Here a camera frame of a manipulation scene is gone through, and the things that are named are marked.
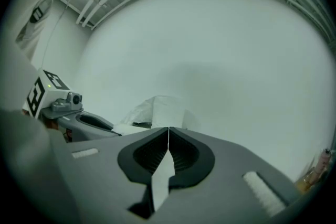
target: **black patch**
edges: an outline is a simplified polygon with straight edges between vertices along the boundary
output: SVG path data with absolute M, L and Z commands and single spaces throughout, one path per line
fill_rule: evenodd
M 70 90 L 57 75 L 50 73 L 46 70 L 43 71 L 57 90 Z
M 30 91 L 27 97 L 27 103 L 32 113 L 32 117 L 36 116 L 36 112 L 38 110 L 38 107 L 40 106 L 40 103 L 42 101 L 44 94 L 45 94 L 45 89 L 43 88 L 41 79 L 38 78 L 34 84 L 34 88 Z

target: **camera lens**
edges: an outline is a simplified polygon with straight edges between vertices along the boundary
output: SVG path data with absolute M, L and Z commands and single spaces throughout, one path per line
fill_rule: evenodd
M 80 102 L 80 97 L 78 95 L 75 95 L 72 101 L 74 104 L 78 104 Z

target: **white velcro strip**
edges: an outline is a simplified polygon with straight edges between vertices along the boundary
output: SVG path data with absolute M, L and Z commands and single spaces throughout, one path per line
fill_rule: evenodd
M 75 159 L 77 159 L 77 158 L 82 158 L 82 157 L 90 156 L 90 155 L 93 155 L 93 154 L 96 154 L 96 153 L 98 153 L 98 149 L 96 149 L 96 148 L 90 148 L 89 150 L 73 152 L 72 156 Z
M 279 197 L 265 184 L 256 172 L 247 172 L 244 181 L 251 188 L 267 214 L 272 217 L 286 208 Z

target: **wire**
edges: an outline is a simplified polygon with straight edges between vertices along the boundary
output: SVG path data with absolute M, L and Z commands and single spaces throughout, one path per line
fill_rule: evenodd
M 49 38 L 48 38 L 48 42 L 47 42 L 46 49 L 45 49 L 45 51 L 44 51 L 44 54 L 43 54 L 41 68 L 43 68 L 43 66 L 44 66 L 44 60 L 45 60 L 45 58 L 46 58 L 47 50 L 48 50 L 48 47 L 49 47 L 49 44 L 50 44 L 51 38 L 53 37 L 54 31 L 55 31 L 55 29 L 56 29 L 56 27 L 57 27 L 57 25 L 58 25 L 59 21 L 62 19 L 62 17 L 63 17 L 63 14 L 64 14 L 64 13 L 65 13 L 65 11 L 67 10 L 67 8 L 68 8 L 68 6 L 69 6 L 70 2 L 71 2 L 71 0 L 68 0 L 68 3 L 67 3 L 67 5 L 66 5 L 66 7 L 64 8 L 64 10 L 63 10 L 62 14 L 59 16 L 59 18 L 58 18 L 58 20 L 57 20 L 57 22 L 56 22 L 56 24 L 55 24 L 54 28 L 53 28 L 53 29 L 52 29 L 52 31 L 51 31 L 51 34 L 50 34 L 50 36 L 49 36 Z

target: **white wall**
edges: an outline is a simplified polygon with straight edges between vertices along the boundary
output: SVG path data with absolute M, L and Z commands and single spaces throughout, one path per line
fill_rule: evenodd
M 78 14 L 71 8 L 67 8 L 59 20 L 65 7 L 61 1 L 54 0 L 31 62 L 36 69 L 43 64 L 45 70 L 59 75 L 73 87 L 80 58 L 92 31 L 76 25 Z
M 277 0 L 139 0 L 91 36 L 77 76 L 112 122 L 155 95 L 184 98 L 199 131 L 241 144 L 296 180 L 330 146 L 336 66 Z

